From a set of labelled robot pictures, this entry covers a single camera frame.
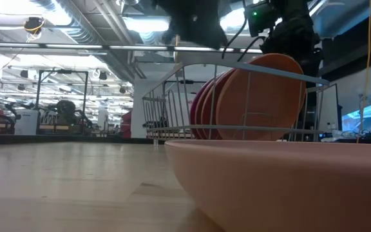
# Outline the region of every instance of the plate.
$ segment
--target plate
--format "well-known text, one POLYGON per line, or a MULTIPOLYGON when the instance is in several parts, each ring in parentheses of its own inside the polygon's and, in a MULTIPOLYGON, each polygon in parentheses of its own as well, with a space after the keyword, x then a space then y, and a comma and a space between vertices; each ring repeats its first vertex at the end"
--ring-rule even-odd
POLYGON ((166 153, 224 231, 371 232, 371 144, 171 140, 166 153))
MULTIPOLYGON (((287 55, 271 53, 256 57, 249 63, 303 74, 300 65, 287 55)), ((268 73, 236 70, 227 80, 218 98, 216 122, 230 126, 290 128, 298 118, 304 98, 304 81, 268 73)), ((285 134, 284 131, 243 132, 225 129, 218 132, 222 139, 226 140, 278 140, 285 134)))
MULTIPOLYGON (((213 112, 216 112, 217 109, 217 101, 218 97, 220 96, 220 93, 226 84, 227 80, 230 78, 230 76, 233 74, 235 69, 231 69, 228 72, 224 73, 216 82, 216 88, 215 88, 215 96, 214 96, 214 109, 213 112)), ((207 96, 204 99, 204 103, 202 106, 202 113, 201 113, 201 124, 203 125, 210 125, 210 119, 211 119, 211 103, 213 99, 213 90, 214 90, 214 85, 211 86, 209 91, 207 92, 207 96)), ((213 121, 212 125, 216 125, 216 116, 213 115, 213 121)), ((210 137, 210 130, 209 129, 203 129, 202 130, 204 133, 205 138, 210 137)), ((222 139, 220 134, 218 133, 217 129, 212 129, 211 130, 211 139, 222 139)))
MULTIPOLYGON (((204 90, 207 88, 207 86, 212 82, 213 80, 207 81, 200 89, 200 91, 196 94, 196 97, 194 98, 194 101, 190 108, 190 125, 196 124, 196 111, 197 111, 197 104, 199 99, 201 98, 201 95, 203 94, 204 90)), ((200 135, 197 133, 197 129, 191 129, 191 133, 193 133, 194 137, 196 139, 201 139, 200 135)))

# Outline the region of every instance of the orange plate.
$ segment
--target orange plate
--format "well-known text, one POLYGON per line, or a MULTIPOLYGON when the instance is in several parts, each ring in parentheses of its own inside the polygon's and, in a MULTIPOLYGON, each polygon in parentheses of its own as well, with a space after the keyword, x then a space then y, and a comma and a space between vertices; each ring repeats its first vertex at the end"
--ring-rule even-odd
MULTIPOLYGON (((303 74, 300 65, 291 57, 271 53, 254 58, 250 64, 303 74)), ((217 103, 218 125, 244 125, 244 113, 249 89, 246 126, 290 128, 298 117, 305 98, 305 82, 261 72, 236 70, 225 84, 217 103)), ((226 140, 242 140, 243 131, 218 130, 226 140)), ((278 140, 284 131, 252 131, 246 140, 278 140)))
MULTIPOLYGON (((220 75, 217 75, 217 79, 220 79, 222 77, 223 73, 221 73, 220 75)), ((209 92, 209 90, 211 89, 211 87, 213 86, 213 80, 211 79, 210 80, 210 83, 207 85, 207 87, 203 90, 202 94, 201 94, 201 97, 199 98, 198 102, 197 102, 197 110, 196 110, 196 113, 195 113, 195 123, 196 125, 201 125, 201 114, 203 112, 203 104, 204 104, 204 100, 205 98, 207 97, 207 94, 209 92)), ((203 129, 197 129, 197 137, 199 137, 199 139, 208 139, 205 135, 204 135, 204 131, 203 129)))
MULTIPOLYGON (((207 86, 212 82, 213 80, 211 79, 210 81, 207 81, 202 87, 201 90, 197 93, 196 97, 194 98, 194 101, 191 105, 190 109, 190 125, 195 125, 196 124, 196 111, 197 111, 197 104, 198 101, 200 100, 204 90, 207 88, 207 86)), ((196 139, 202 139, 200 135, 197 133, 197 129, 191 129, 191 132, 195 136, 196 139)))
MULTIPOLYGON (((220 96, 220 93, 224 85, 226 84, 227 80, 230 78, 230 76, 233 74, 235 70, 236 70, 235 68, 233 68, 232 70, 229 70, 216 81, 216 92, 214 96, 214 110, 213 110, 214 113, 216 112, 218 97, 220 96)), ((202 113, 201 113, 201 124, 203 125, 210 125, 210 118, 212 117, 211 116, 211 102, 213 99, 213 89, 214 89, 213 87, 214 86, 212 86, 209 89, 207 96, 205 97, 205 100, 203 103, 202 113)), ((216 125, 215 114, 213 115, 213 125, 216 125)), ((208 139, 210 136, 210 130, 203 129, 202 131, 204 132, 204 137, 208 139)), ((222 139, 217 129, 211 130, 211 138, 222 139)))

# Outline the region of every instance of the window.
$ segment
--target window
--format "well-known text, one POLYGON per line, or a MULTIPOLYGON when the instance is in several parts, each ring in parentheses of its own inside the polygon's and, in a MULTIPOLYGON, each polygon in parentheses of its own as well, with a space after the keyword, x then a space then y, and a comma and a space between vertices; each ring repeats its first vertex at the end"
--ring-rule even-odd
MULTIPOLYGON (((367 106, 365 109, 365 114, 363 116, 363 129, 371 130, 371 106, 367 106)), ((360 111, 346 114, 342 116, 343 131, 354 131, 359 132, 360 129, 360 111)))

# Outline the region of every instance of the wooden tabletop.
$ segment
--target wooden tabletop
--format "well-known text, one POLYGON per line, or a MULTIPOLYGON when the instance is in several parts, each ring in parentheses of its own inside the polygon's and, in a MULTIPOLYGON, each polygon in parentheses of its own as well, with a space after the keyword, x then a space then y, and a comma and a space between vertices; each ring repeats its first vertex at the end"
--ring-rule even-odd
POLYGON ((195 208, 158 148, 0 146, 0 232, 221 231, 195 208))

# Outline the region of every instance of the wire dish rack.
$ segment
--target wire dish rack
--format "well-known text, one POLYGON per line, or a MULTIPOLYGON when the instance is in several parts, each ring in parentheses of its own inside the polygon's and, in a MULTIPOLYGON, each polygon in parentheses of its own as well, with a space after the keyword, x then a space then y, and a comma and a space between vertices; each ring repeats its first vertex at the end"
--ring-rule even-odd
MULTIPOLYGON (((254 78, 254 75, 249 76, 250 81, 254 78)), ((243 137, 238 140, 246 140, 245 133, 247 131, 284 131, 285 135, 281 140, 287 141, 318 141, 318 135, 324 132, 318 130, 319 119, 322 109, 323 94, 325 89, 329 86, 329 82, 324 79, 309 77, 306 75, 300 75, 291 72, 284 72, 281 70, 275 70, 272 68, 266 68, 262 66, 251 65, 247 63, 230 62, 223 60, 199 60, 196 58, 194 61, 185 61, 177 64, 170 72, 168 72, 161 80, 150 88, 142 96, 144 118, 146 123, 143 127, 146 128, 147 137, 154 139, 157 143, 159 140, 171 140, 171 139, 196 139, 196 135, 192 132, 193 130, 209 130, 208 139, 215 139, 212 137, 212 130, 234 130, 243 133, 243 137), (191 90, 190 80, 187 79, 187 73, 185 71, 186 66, 195 64, 212 64, 214 65, 213 73, 213 97, 211 102, 211 118, 210 124, 191 124, 190 123, 190 107, 192 103, 190 99, 191 90), (247 111, 241 115, 242 121, 236 125, 218 125, 213 124, 213 118, 215 117, 214 112, 214 95, 215 95, 215 84, 218 78, 219 67, 236 68, 240 70, 246 70, 249 72, 261 72, 278 75, 285 78, 296 79, 304 82, 314 83, 313 86, 306 88, 305 97, 301 97, 302 91, 299 94, 299 106, 302 105, 301 113, 298 119, 287 128, 275 128, 268 126, 248 126, 246 122, 247 115, 256 114, 256 112, 247 111), (173 82, 169 89, 166 88, 167 82, 173 82), (310 102, 310 95, 314 94, 319 97, 312 97, 311 99, 315 102, 310 102), (310 111, 307 109, 307 105, 314 104, 314 110, 310 111), (306 128, 306 117, 313 114, 312 126, 306 128)), ((249 91, 247 91, 246 105, 249 100, 249 91)))

